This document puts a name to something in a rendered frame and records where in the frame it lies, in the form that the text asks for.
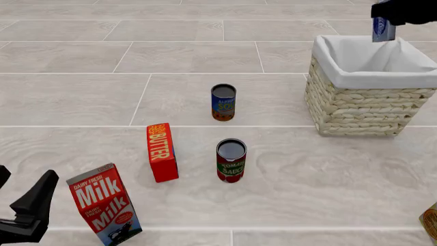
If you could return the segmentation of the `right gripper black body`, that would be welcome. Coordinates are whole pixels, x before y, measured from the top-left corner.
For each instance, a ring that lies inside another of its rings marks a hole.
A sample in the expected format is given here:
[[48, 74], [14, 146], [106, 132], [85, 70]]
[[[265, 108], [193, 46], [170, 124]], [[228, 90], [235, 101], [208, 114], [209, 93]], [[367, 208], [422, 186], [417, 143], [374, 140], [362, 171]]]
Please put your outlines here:
[[437, 0], [412, 0], [407, 8], [408, 24], [422, 25], [437, 22]]

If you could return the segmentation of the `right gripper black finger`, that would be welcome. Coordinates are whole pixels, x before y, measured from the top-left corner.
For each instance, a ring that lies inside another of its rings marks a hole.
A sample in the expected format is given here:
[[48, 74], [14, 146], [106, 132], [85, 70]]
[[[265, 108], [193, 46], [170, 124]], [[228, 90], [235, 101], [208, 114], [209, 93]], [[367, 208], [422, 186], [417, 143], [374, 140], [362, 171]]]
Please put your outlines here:
[[371, 18], [384, 18], [394, 26], [406, 24], [403, 1], [383, 1], [371, 6]]

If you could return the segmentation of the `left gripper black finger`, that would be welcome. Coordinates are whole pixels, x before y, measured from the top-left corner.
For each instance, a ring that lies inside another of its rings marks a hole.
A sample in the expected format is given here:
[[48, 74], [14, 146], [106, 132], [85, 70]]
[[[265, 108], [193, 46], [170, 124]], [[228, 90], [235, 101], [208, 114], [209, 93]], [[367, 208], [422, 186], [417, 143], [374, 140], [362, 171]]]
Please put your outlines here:
[[4, 165], [0, 165], [0, 189], [8, 181], [10, 176], [11, 176], [11, 172], [9, 172], [7, 167]]
[[31, 225], [41, 221], [48, 225], [51, 200], [58, 180], [56, 172], [49, 169], [26, 194], [10, 204], [10, 208], [16, 213], [14, 222]]

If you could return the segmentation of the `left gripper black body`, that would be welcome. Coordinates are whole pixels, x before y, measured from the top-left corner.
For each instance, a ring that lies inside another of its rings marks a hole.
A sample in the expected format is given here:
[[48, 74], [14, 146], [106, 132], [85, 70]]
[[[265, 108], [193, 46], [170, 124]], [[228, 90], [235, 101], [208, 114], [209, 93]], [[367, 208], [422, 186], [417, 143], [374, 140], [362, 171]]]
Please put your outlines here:
[[36, 219], [32, 222], [0, 219], [0, 244], [39, 243], [48, 229], [48, 219]]

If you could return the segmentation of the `blue white cream cheese box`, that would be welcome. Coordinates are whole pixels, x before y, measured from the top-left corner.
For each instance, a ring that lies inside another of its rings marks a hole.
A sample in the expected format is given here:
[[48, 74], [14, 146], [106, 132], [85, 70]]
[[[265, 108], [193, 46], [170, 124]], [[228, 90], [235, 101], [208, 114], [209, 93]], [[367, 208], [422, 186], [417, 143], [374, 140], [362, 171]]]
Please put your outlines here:
[[381, 17], [373, 18], [372, 42], [387, 42], [395, 40], [396, 26]]

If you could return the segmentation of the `white cloth basket liner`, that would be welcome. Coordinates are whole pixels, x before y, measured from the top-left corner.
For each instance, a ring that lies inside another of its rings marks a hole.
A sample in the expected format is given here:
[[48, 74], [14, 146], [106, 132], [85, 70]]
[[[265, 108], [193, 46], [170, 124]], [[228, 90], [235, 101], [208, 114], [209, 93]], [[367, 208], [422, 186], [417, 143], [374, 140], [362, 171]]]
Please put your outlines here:
[[437, 63], [402, 38], [316, 36], [312, 54], [339, 89], [437, 88]]

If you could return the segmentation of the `woven pale wicker basket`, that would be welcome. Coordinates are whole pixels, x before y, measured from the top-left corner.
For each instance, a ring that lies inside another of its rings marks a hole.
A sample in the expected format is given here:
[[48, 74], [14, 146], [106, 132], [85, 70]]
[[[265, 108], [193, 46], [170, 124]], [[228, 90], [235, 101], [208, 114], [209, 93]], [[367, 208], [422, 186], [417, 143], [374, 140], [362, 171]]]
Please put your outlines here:
[[313, 58], [307, 76], [305, 102], [320, 135], [396, 136], [435, 91], [434, 88], [339, 89]]

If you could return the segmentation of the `red milk carton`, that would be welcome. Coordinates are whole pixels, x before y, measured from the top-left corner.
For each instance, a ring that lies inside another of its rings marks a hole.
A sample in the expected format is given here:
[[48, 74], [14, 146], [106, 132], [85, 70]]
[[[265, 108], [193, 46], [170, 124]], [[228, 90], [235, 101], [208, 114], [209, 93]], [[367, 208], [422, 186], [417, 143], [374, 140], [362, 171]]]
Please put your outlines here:
[[142, 231], [114, 163], [66, 181], [80, 215], [104, 246], [116, 246]]

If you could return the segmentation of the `red butter box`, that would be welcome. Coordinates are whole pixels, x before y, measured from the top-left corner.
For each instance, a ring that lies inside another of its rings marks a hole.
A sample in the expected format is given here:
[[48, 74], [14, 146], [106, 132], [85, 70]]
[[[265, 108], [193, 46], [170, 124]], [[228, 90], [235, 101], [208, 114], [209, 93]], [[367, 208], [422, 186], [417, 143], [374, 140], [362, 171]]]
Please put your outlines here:
[[147, 127], [147, 153], [149, 164], [157, 183], [179, 178], [171, 129], [168, 123]]

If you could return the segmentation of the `blue alphabet soup can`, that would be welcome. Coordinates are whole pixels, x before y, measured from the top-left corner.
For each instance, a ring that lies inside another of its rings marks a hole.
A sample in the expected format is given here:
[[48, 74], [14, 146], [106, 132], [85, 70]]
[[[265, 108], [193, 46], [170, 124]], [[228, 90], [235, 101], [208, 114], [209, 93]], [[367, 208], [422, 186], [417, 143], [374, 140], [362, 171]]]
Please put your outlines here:
[[235, 116], [236, 89], [227, 83], [220, 83], [211, 89], [212, 117], [226, 122]]

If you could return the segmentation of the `red tomato sauce can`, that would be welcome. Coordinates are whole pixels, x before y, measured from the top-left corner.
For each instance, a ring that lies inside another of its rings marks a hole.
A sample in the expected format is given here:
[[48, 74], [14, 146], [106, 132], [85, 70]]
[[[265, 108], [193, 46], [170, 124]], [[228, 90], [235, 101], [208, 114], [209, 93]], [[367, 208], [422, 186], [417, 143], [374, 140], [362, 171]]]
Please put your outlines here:
[[247, 148], [239, 139], [224, 139], [216, 147], [217, 176], [226, 183], [235, 183], [244, 176]]

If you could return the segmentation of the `orange yellow printed box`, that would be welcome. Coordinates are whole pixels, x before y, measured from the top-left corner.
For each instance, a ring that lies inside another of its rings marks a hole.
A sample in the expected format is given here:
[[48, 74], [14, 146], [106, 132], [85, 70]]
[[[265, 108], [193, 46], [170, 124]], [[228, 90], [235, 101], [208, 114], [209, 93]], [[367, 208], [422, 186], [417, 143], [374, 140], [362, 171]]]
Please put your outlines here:
[[437, 246], [437, 202], [430, 206], [420, 217], [419, 221], [430, 237], [434, 246]]

